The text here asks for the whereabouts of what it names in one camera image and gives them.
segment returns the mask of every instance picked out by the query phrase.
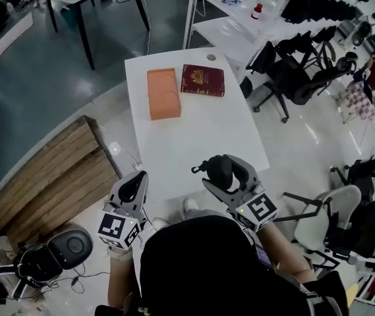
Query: white floor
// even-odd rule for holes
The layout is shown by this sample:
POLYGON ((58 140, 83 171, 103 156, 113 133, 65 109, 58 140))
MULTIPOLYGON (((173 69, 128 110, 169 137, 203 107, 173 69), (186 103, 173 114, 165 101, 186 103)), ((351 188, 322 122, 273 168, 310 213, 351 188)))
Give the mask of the white floor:
MULTIPOLYGON (((361 64, 366 59, 367 54, 363 53, 361 64)), ((349 78, 341 82, 335 81, 329 87, 329 93, 335 95, 343 91, 348 81, 349 78)), ((250 106, 257 104, 267 92, 265 87, 256 90, 247 100, 250 106)), ((343 124, 341 113, 328 92, 319 97, 314 96, 305 106, 297 106, 290 101, 287 101, 287 106, 291 116, 287 124, 281 122, 281 107, 275 98, 267 102, 260 113, 253 114, 270 162, 270 168, 261 172, 259 177, 268 195, 281 208, 281 215, 290 215, 303 209, 302 204, 284 199, 284 191, 314 198, 339 184, 338 177, 330 173, 330 167, 352 165, 356 159, 367 159, 375 154, 375 119, 372 122, 363 122, 358 118, 343 124)), ((134 156, 137 162, 141 160, 137 152, 127 86, 121 84, 109 90, 66 122, 72 122, 81 114, 97 120, 101 125, 98 130, 106 145, 117 141, 125 149, 126 152, 122 151, 114 157, 120 173, 126 175, 133 172, 135 162, 129 154, 134 156)), ((225 211, 223 204, 205 191, 197 195, 197 200, 203 208, 225 211)), ((85 262, 87 275, 109 272, 105 246, 95 237, 96 216, 102 207, 103 201, 99 201, 73 219, 74 223, 86 228, 94 239, 94 252, 85 262)), ((181 199, 166 203, 147 201, 145 204, 145 210, 151 220, 162 217, 176 221, 180 208, 181 199)), ((290 238, 293 227, 294 223, 280 226, 290 238)), ((153 232, 150 228, 147 229, 146 233, 153 232)), ((138 260, 139 238, 136 243, 138 260)), ((345 282, 355 275, 351 271, 352 267, 341 266, 341 276, 345 282)), ((74 274, 69 271, 62 277, 73 277, 74 274)), ((85 289, 83 294, 73 292, 69 280, 60 282, 58 289, 45 294, 48 308, 53 315, 93 315, 97 305, 107 303, 107 274, 82 278, 81 282, 85 289)))

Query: shoe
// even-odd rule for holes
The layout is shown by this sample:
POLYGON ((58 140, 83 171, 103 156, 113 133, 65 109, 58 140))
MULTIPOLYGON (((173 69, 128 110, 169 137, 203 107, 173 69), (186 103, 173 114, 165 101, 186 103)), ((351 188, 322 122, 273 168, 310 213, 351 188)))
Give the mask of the shoe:
POLYGON ((183 202, 183 213, 186 214, 191 209, 199 209, 198 203, 196 200, 192 199, 191 197, 187 197, 183 202))
POLYGON ((152 220, 152 226, 158 231, 160 229, 163 229, 164 227, 169 226, 169 222, 161 218, 155 218, 154 220, 152 220))

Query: gold emblem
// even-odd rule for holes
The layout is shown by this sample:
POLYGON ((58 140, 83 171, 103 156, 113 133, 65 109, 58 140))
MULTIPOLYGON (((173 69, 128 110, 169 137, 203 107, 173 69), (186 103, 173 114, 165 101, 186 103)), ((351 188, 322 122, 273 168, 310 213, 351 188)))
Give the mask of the gold emblem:
POLYGON ((193 73, 190 75, 194 83, 203 84, 203 70, 193 70, 193 73))

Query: wooden slat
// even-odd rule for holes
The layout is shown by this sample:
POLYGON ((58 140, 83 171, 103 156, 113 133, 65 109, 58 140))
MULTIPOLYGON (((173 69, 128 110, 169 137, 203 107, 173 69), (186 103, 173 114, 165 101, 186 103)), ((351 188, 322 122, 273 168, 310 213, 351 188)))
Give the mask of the wooden slat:
POLYGON ((91 177, 96 176, 96 170, 101 172, 109 161, 105 151, 99 149, 93 155, 83 158, 69 172, 65 173, 58 181, 53 182, 46 190, 36 196, 11 222, 7 235, 15 239, 25 228, 36 219, 47 213, 59 202, 63 201, 79 187, 83 186, 91 177))
POLYGON ((26 183, 26 185, 22 187, 21 191, 19 191, 19 193, 22 192, 22 197, 0 212, 0 229, 3 229, 27 203, 34 199, 47 185, 58 179, 64 172, 98 147, 98 143, 95 139, 86 142, 89 137, 90 133, 83 135, 71 144, 71 147, 66 149, 65 152, 59 154, 60 158, 59 161, 55 162, 57 163, 55 168, 51 170, 48 168, 49 172, 38 172, 33 177, 33 181, 26 183))
POLYGON ((36 219, 34 223, 27 227, 22 234, 18 235, 18 238, 14 238, 12 240, 25 240, 31 235, 31 233, 41 228, 44 231, 41 232, 41 234, 45 235, 45 231, 51 228, 50 226, 55 226, 54 228, 60 226, 64 222, 74 217, 76 214, 80 213, 83 209, 105 196, 107 192, 110 191, 114 182, 118 179, 115 174, 115 170, 111 166, 111 163, 108 160, 107 162, 108 166, 105 170, 103 170, 97 176, 89 179, 85 185, 66 197, 62 202, 58 203, 48 212, 42 214, 41 217, 36 219), (110 184, 109 187, 102 186, 103 183, 107 182, 110 178, 113 179, 112 184, 110 184))
POLYGON ((16 191, 22 186, 22 183, 27 180, 27 174, 31 172, 33 168, 38 169, 40 163, 46 158, 50 160, 49 154, 56 154, 57 150, 62 149, 63 140, 70 139, 74 141, 86 132, 88 127, 83 130, 78 130, 81 126, 86 126, 86 117, 80 117, 78 120, 73 122, 71 125, 66 127, 51 141, 45 144, 36 154, 31 158, 11 179, 5 184, 3 189, 0 191, 0 210, 7 204, 9 197, 13 196, 16 191))

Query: table leg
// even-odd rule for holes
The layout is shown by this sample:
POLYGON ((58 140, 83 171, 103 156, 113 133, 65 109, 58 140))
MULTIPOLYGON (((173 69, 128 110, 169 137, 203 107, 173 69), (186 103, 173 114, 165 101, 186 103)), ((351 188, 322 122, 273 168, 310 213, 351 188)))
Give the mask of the table leg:
POLYGON ((51 21, 54 26, 54 30, 56 33, 58 33, 57 23, 55 22, 54 10, 53 10, 53 5, 51 4, 51 0, 47 0, 47 4, 48 4, 48 9, 49 9, 49 15, 51 17, 51 21))
POLYGON ((88 36, 86 35, 86 29, 84 27, 82 9, 80 8, 80 3, 75 4, 74 7, 76 9, 77 24, 79 26, 80 36, 82 37, 84 52, 86 54, 86 57, 88 58, 90 68, 92 70, 95 70, 94 60, 92 58, 92 54, 90 53, 88 36))
POLYGON ((143 9, 142 1, 136 0, 137 7, 139 8, 140 15, 142 16, 143 22, 145 23, 145 27, 147 31, 150 30, 149 23, 148 23, 148 17, 146 16, 145 10, 143 9))

